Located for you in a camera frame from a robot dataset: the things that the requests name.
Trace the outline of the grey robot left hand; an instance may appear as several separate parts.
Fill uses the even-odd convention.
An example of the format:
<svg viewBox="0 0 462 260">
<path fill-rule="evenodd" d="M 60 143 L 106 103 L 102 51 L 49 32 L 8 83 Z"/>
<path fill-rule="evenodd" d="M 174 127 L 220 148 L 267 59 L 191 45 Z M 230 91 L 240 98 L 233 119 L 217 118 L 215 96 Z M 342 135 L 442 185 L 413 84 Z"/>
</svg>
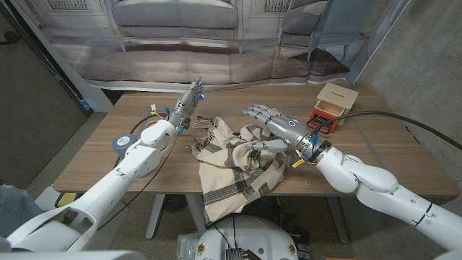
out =
<svg viewBox="0 0 462 260">
<path fill-rule="evenodd" d="M 194 114 L 199 102 L 204 99 L 205 90 L 203 87 L 201 77 L 197 76 L 187 90 L 177 99 L 168 116 L 168 121 L 175 128 L 188 128 L 189 118 Z"/>
</svg>

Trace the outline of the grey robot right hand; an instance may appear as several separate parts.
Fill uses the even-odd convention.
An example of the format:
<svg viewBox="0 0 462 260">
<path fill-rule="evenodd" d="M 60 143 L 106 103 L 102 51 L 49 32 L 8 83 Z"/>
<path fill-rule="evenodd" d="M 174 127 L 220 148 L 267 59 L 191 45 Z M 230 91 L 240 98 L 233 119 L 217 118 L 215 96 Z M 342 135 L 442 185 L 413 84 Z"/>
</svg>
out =
<svg viewBox="0 0 462 260">
<path fill-rule="evenodd" d="M 245 145 L 248 150 L 267 150 L 270 152 L 285 152 L 288 146 L 293 146 L 300 159 L 307 162 L 321 161 L 330 150 L 330 142 L 315 142 L 314 134 L 297 119 L 280 113 L 274 108 L 255 104 L 243 110 L 243 113 L 258 120 L 266 126 L 276 139 L 262 142 L 251 142 Z"/>
</svg>

